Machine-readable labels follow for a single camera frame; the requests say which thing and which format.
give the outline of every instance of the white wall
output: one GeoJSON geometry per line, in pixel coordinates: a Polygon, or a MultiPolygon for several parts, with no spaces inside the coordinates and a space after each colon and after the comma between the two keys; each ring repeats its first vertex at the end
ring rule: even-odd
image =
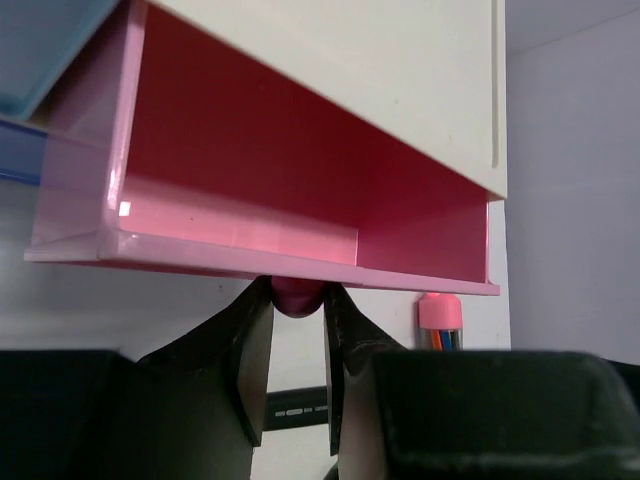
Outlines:
{"type": "MultiPolygon", "coordinates": [[[[118,349],[137,359],[184,334],[234,299],[247,282],[209,277],[30,264],[36,189],[0,181],[0,348],[118,349]]],[[[491,278],[500,297],[464,297],[465,345],[508,348],[509,311],[502,202],[491,205],[491,278]]],[[[352,291],[361,310],[413,345],[411,292],[352,291]]],[[[277,315],[269,390],[324,385],[320,312],[277,315]]],[[[333,460],[326,425],[270,432],[256,451],[254,480],[322,478],[333,460]]]]}
{"type": "Polygon", "coordinates": [[[640,364],[640,11],[511,57],[507,91],[512,345],[640,364]]]}
{"type": "Polygon", "coordinates": [[[638,8],[638,0],[506,0],[507,55],[574,35],[638,8]]]}

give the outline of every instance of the pink plastic drawer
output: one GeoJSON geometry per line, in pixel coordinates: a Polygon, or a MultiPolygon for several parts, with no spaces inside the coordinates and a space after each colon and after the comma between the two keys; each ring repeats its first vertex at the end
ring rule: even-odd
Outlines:
{"type": "Polygon", "coordinates": [[[58,94],[29,260],[498,292],[482,188],[162,10],[58,94]]]}

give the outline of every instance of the black plastic part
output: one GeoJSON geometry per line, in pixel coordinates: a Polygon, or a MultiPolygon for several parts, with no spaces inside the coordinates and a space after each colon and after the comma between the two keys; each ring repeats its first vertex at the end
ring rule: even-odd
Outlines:
{"type": "Polygon", "coordinates": [[[350,479],[640,477],[640,417],[599,358],[385,352],[351,380],[368,394],[343,426],[350,479]]]}
{"type": "Polygon", "coordinates": [[[336,463],[331,470],[325,475],[324,480],[339,480],[340,475],[338,473],[338,464],[336,463]]]}
{"type": "Polygon", "coordinates": [[[624,380],[636,404],[636,409],[640,411],[640,367],[637,365],[629,365],[628,363],[612,361],[609,361],[609,363],[624,380]]]}
{"type": "Polygon", "coordinates": [[[336,455],[340,448],[345,374],[357,375],[376,352],[404,347],[360,312],[338,283],[325,288],[324,315],[329,446],[331,455],[336,455]]]}
{"type": "Polygon", "coordinates": [[[0,352],[0,479],[248,480],[273,325],[268,278],[138,364],[0,352]]]}
{"type": "Polygon", "coordinates": [[[264,430],[310,427],[328,423],[327,387],[267,394],[264,430]]]}
{"type": "Polygon", "coordinates": [[[177,375],[199,375],[221,364],[227,394],[242,428],[252,444],[259,446],[272,334],[271,278],[259,277],[227,308],[139,363],[177,375]]]}

